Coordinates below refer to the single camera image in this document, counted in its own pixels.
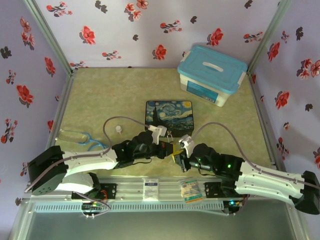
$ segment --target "blue scissors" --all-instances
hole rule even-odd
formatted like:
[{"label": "blue scissors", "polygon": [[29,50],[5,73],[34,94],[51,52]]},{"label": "blue scissors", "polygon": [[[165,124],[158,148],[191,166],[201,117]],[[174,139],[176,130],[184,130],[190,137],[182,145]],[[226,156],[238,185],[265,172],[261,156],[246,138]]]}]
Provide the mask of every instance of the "blue scissors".
[{"label": "blue scissors", "polygon": [[[61,133],[76,133],[76,134],[81,134],[83,136],[81,136],[81,138],[85,137],[85,140],[84,141],[72,141],[72,140],[67,140],[67,139],[63,139],[61,138]],[[88,132],[85,132],[85,131],[71,131],[71,130],[60,130],[59,131],[59,135],[58,135],[58,139],[60,140],[63,140],[63,141],[67,141],[67,142],[71,142],[71,143],[77,143],[77,144],[80,144],[80,145],[88,145],[90,143],[96,143],[96,144],[93,144],[92,146],[90,146],[88,148],[88,151],[91,151],[93,148],[95,147],[102,147],[103,149],[106,149],[108,147],[108,145],[105,145],[103,144],[102,142],[98,141],[98,140],[95,140],[95,139],[92,139],[91,135],[88,133]]]}]

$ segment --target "small white box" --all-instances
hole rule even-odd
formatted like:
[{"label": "small white box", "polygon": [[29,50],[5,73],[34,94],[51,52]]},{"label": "small white box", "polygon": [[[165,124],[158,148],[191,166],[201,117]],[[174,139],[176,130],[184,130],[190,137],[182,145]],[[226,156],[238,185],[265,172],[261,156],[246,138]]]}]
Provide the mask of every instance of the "small white box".
[{"label": "small white box", "polygon": [[178,66],[181,89],[222,107],[240,87],[248,66],[223,53],[195,45]]}]

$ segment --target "box handle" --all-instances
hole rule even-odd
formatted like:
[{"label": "box handle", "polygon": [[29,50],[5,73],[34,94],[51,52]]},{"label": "box handle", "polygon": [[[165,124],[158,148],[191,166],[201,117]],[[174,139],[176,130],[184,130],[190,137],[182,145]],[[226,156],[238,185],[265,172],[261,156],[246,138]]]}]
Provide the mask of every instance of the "box handle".
[{"label": "box handle", "polygon": [[224,71],[221,67],[219,67],[217,65],[214,65],[212,63],[206,62],[206,61],[204,61],[202,64],[207,66],[207,67],[209,67],[209,68],[213,68],[213,69],[215,69],[215,70],[217,70],[219,72],[223,72]]}]

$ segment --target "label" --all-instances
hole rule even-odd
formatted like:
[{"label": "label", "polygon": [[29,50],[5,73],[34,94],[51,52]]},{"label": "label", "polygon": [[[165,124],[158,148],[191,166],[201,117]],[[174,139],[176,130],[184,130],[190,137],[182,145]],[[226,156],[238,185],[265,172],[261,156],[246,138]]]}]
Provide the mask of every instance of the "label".
[{"label": "label", "polygon": [[203,195],[196,179],[181,182],[181,195],[186,204],[203,200]]},{"label": "label", "polygon": [[145,179],[143,184],[143,201],[159,200],[159,180]]},{"label": "label", "polygon": [[192,81],[188,81],[186,85],[186,91],[194,95],[197,95],[200,98],[208,100],[212,103],[216,102],[217,97],[219,95],[219,93],[212,91],[210,89],[207,89],[203,86],[200,86]]}]

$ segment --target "table surface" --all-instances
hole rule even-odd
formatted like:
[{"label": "table surface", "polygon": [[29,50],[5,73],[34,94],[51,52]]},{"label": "table surface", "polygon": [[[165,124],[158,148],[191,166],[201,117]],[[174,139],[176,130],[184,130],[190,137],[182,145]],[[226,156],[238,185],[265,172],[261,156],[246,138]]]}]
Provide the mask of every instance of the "table surface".
[{"label": "table surface", "polygon": [[[102,127],[114,116],[126,116],[145,121],[146,101],[191,101],[194,132],[208,122],[226,125],[236,136],[246,156],[264,167],[271,167],[250,83],[246,77],[236,94],[230,96],[223,107],[180,89],[180,76],[175,68],[80,68],[76,74],[60,128],[88,132],[93,139],[108,144]],[[117,134],[115,127],[122,127]],[[144,126],[127,119],[111,120],[106,132],[113,144],[131,140],[144,131]],[[207,126],[196,138],[196,144],[206,143],[218,153],[241,157],[228,132],[217,125]],[[79,145],[57,139],[63,151],[85,152],[89,145]],[[162,176],[199,177],[196,169],[182,173],[171,157],[154,158],[150,164],[137,164],[121,169],[99,170],[106,176]]]}]

